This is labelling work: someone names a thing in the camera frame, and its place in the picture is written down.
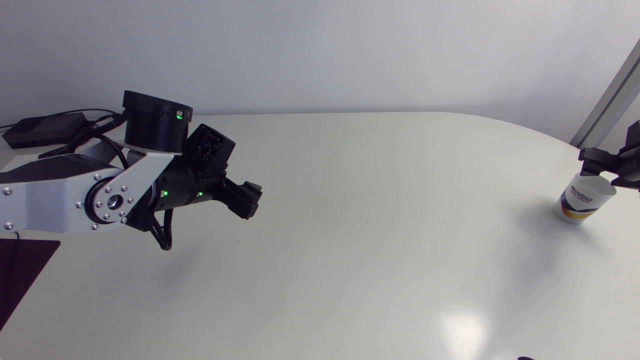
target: power adapter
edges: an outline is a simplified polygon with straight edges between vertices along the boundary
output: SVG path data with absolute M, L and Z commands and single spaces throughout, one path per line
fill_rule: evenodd
M 2 136 L 12 149 L 69 143 L 88 121 L 83 113 L 29 117 Z

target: white table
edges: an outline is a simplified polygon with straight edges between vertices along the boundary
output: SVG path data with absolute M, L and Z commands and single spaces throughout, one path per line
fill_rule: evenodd
M 577 149 L 452 113 L 197 120 L 237 142 L 229 177 L 264 187 L 256 216 L 177 209 L 169 252 L 129 227 L 25 232 L 62 245 L 0 359 L 640 354 L 640 200 L 558 220 Z

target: robotic arm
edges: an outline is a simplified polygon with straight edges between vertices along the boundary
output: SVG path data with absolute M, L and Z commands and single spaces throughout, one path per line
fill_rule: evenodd
M 193 109 L 182 104 L 125 91 L 123 107 L 112 123 L 0 173 L 0 231 L 85 233 L 128 225 L 150 231 L 170 250 L 174 208 L 217 200 L 241 218 L 255 214 L 261 187 L 227 178 L 232 140 L 203 124 L 187 138 Z M 102 135 L 124 122 L 124 143 Z M 74 153 L 93 137 L 101 141 Z M 122 168 L 110 165 L 116 156 Z M 164 211 L 163 225 L 158 211 Z
M 625 146 L 617 154 L 587 147 L 578 157 L 583 161 L 582 176 L 598 176 L 607 171 L 618 175 L 613 186 L 640 190 L 640 120 L 627 129 Z

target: white cup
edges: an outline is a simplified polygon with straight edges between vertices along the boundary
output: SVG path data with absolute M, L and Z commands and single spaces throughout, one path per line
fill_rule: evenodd
M 554 213 L 569 224 L 581 224 L 607 200 L 616 194 L 616 188 L 602 176 L 576 174 L 554 205 Z

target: metal frame pole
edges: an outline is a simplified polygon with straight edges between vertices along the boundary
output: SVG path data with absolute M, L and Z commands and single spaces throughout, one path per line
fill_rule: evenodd
M 598 147 L 640 94 L 640 40 L 570 144 Z

